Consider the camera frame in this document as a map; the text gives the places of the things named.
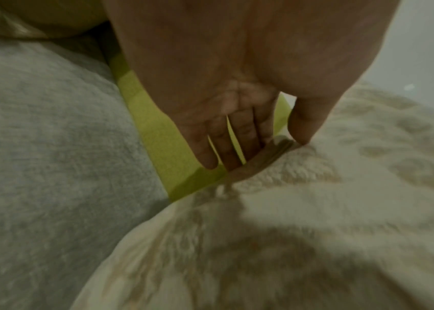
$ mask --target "hand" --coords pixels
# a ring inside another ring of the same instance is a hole
[[[399,0],[105,0],[131,68],[198,161],[241,165],[273,135],[280,91],[306,144],[377,55]]]

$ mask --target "gray fabric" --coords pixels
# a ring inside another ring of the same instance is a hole
[[[0,309],[67,309],[167,204],[93,38],[0,39]]]

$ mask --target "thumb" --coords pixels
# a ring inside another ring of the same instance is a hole
[[[309,143],[340,97],[297,98],[288,117],[288,132],[295,141],[302,145]]]

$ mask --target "yellow-green fabric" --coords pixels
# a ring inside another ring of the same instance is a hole
[[[206,187],[225,175],[220,164],[208,171],[200,166],[176,126],[152,102],[109,34],[101,39],[115,81],[132,114],[140,138],[171,201]],[[290,106],[280,97],[275,110],[275,133],[286,124]],[[234,145],[238,146],[232,134]]]

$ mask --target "finger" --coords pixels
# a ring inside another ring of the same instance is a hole
[[[268,104],[253,109],[254,123],[258,131],[261,147],[264,147],[273,139],[273,115],[277,100],[278,96],[273,98]]]
[[[227,117],[219,116],[208,121],[207,132],[227,171],[232,171],[243,165],[234,149],[227,129]]]
[[[229,122],[241,146],[244,158],[251,160],[261,150],[258,133],[254,124],[252,109],[237,111],[229,115]]]
[[[178,130],[200,164],[206,169],[215,169],[219,159],[208,141],[205,125],[178,126]]]
[[[295,141],[302,145],[309,143],[339,99],[340,97],[297,98],[288,117],[288,131]]]

